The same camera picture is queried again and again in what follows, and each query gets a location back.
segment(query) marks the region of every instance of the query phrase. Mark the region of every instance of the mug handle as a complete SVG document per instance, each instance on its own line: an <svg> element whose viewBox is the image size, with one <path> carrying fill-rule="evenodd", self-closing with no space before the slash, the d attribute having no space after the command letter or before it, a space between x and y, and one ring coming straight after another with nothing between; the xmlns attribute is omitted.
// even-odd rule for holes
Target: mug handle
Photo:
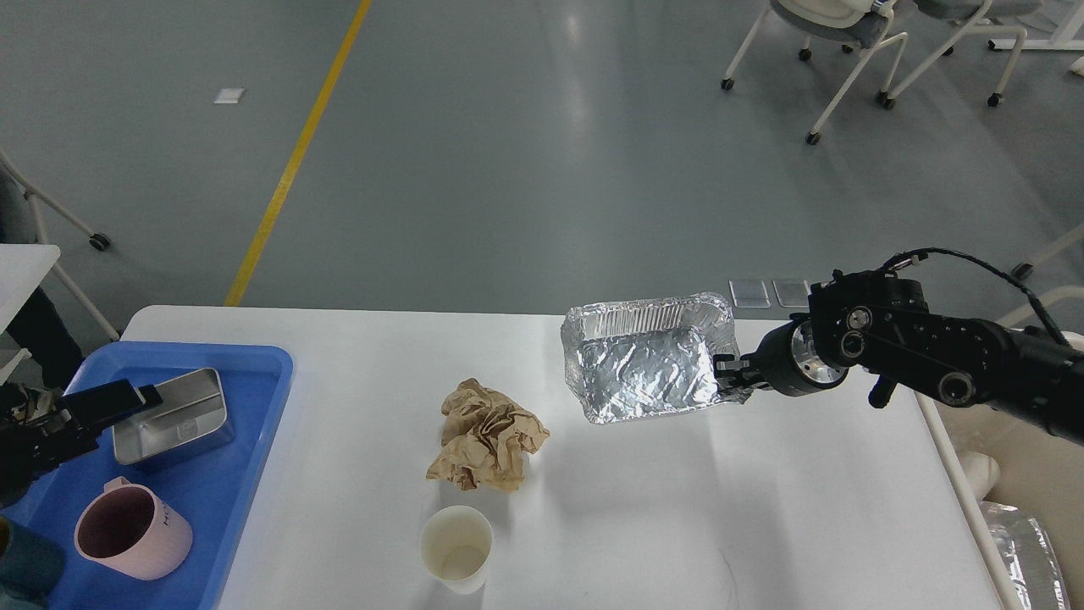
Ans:
<svg viewBox="0 0 1084 610"><path fill-rule="evenodd" d="M131 485L131 484L132 484L131 481L125 479L124 477L117 477L113 481L109 481L108 483L105 484L105 491L112 492L113 490L116 490L121 485Z"/></svg>

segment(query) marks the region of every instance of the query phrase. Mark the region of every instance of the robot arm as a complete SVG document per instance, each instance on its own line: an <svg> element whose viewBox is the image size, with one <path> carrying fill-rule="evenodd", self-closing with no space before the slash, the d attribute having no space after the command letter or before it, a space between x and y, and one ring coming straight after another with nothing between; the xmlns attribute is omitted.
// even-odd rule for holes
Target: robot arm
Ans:
<svg viewBox="0 0 1084 610"><path fill-rule="evenodd" d="M0 418L0 507L17 502L42 475L96 450L106 428L159 404L154 386L120 380L68 394L31 421Z"/></svg>
<svg viewBox="0 0 1084 610"><path fill-rule="evenodd" d="M1064 345L1045 312L1048 336L930 314L921 285L896 275L909 259L835 271L812 287L809 314L738 362L717 360L721 386L801 397L839 386L861 365L880 376L869 393L876 408L902 385L951 407L984 403L1084 445L1084 353Z"/></svg>

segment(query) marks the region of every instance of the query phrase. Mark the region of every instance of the black cable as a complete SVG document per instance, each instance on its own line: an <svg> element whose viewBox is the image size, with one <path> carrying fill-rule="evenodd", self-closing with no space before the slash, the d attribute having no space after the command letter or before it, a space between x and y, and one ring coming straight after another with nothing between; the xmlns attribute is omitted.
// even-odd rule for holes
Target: black cable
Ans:
<svg viewBox="0 0 1084 610"><path fill-rule="evenodd" d="M1043 302L1038 299L1037 296L1035 296L1035 293L1032 291L1030 287L1023 285L1023 283L1021 283L1019 280L1006 273L1005 271L1002 271L997 267L994 267L990 262L986 262L981 258L976 258L970 254L964 254L963 251L956 251L955 249L947 249L944 247L919 247L918 249L908 249L907 251L901 251L900 254L892 256L891 258L886 260L883 264L880 265L880 269L878 269L878 271L888 271L892 267L899 264L900 262L903 262L904 260L907 260L908 258L914 258L916 256L919 258L926 258L929 254L947 254L949 256L963 258L964 260L967 260L968 262L973 262L982 267L983 269L990 271L991 273L997 275L998 277L1002 277L1003 280L1007 281L1009 284L1015 286L1017 289L1022 291L1024 296L1028 297L1028 302L1031 304L1032 311L1035 312L1035 317L1038 319L1038 322L1043 324L1043 328L1045 328L1046 333L1049 334L1050 339L1053 339L1055 343L1058 343L1059 346L1067 346L1067 347L1069 346L1069 341L1067 341L1064 336L1061 335L1061 330L1058 328L1058 325L1054 324L1054 321L1050 319L1050 315L1046 313L1046 308L1043 307Z"/></svg>

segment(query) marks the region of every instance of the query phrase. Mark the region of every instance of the yellow floor line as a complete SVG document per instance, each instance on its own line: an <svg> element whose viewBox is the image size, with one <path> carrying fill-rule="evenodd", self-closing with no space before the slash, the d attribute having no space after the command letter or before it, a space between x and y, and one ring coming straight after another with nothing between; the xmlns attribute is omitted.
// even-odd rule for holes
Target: yellow floor line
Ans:
<svg viewBox="0 0 1084 610"><path fill-rule="evenodd" d="M271 230L274 229L275 220L279 219L279 212L282 210L282 204L286 200L286 195L289 194L289 187L294 185L294 177L297 176L297 170L301 167L301 161L305 160L305 153L309 150L309 142L312 141L312 135L317 132L317 127L320 126L320 118L324 115L324 108L327 107L327 100L331 99L332 91L335 89L335 82L338 81L339 73L343 72L343 64L346 63L346 56L350 54L350 47L353 46L353 40L358 37L358 30L361 28L361 22L365 21L365 13L369 12L369 5L372 3L373 0L361 0L358 11L353 14L353 21L350 22L350 29L347 30L346 37L343 38L343 44L339 46L338 53L335 54L335 61L332 62L332 67L327 70L327 77L324 78L324 83L320 88L317 102L312 104L312 109L309 111L309 118L305 121L305 127L301 128L301 134L298 135L297 143L294 144L294 152L289 154L286 168L282 170L282 177L279 178L279 185L275 186L274 194L271 195L271 202L268 203L267 211L263 212L263 219L260 220L260 225L257 226L256 234L253 236L253 242L248 245L245 259L241 261L241 268L237 269L237 274L233 277L233 284L230 285L230 293L225 296L224 304L227 308L236 308L237 304L241 304L241 299L245 296L248 282L253 278L256 264L260 261L260 256L263 254L263 246L267 245L268 237L271 236Z"/></svg>

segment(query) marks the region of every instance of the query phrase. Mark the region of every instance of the teal cup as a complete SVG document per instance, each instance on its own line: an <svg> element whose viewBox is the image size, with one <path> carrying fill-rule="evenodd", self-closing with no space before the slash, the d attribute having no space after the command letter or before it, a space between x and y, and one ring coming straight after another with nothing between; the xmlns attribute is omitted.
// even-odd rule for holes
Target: teal cup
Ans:
<svg viewBox="0 0 1084 610"><path fill-rule="evenodd" d="M63 572L60 545L0 517L0 610L42 606Z"/></svg>

